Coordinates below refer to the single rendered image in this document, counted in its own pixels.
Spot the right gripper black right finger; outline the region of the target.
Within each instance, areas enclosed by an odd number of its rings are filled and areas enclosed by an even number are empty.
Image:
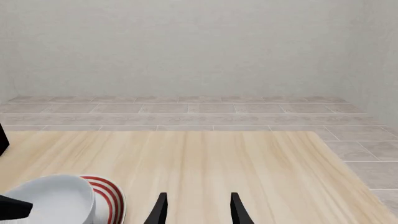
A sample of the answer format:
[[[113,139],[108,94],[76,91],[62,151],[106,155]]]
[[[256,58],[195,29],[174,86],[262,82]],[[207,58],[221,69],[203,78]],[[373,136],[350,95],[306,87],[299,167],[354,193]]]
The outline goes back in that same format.
[[[233,224],[254,224],[236,192],[231,193],[230,210]]]

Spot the white plate with red rings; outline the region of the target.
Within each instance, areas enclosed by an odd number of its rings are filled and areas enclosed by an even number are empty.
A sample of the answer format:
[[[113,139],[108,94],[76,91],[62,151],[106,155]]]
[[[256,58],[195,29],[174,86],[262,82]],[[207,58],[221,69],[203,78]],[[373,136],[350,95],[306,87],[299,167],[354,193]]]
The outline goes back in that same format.
[[[95,211],[92,224],[123,224],[127,203],[117,184],[104,177],[81,175],[93,188]]]

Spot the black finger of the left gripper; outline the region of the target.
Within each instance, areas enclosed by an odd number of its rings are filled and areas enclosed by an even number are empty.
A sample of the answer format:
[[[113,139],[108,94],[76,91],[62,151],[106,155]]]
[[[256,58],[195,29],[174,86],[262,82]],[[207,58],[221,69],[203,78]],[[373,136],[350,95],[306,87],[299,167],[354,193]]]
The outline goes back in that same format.
[[[0,195],[0,220],[19,220],[27,218],[32,208],[33,203]]]

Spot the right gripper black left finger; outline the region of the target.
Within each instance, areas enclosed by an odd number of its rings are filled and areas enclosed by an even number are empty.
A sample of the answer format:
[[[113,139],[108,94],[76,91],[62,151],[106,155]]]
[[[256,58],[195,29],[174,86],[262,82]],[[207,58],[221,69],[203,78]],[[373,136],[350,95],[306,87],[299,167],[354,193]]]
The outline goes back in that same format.
[[[165,224],[167,219],[167,209],[167,193],[162,192],[159,194],[159,197],[144,224]]]

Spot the white bowl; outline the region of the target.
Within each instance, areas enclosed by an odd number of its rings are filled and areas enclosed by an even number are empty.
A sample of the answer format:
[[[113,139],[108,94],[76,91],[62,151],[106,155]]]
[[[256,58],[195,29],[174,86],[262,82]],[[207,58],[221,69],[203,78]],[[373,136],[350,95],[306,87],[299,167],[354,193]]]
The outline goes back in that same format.
[[[49,175],[8,190],[4,196],[32,203],[27,218],[0,224],[93,224],[95,193],[87,180],[74,175]]]

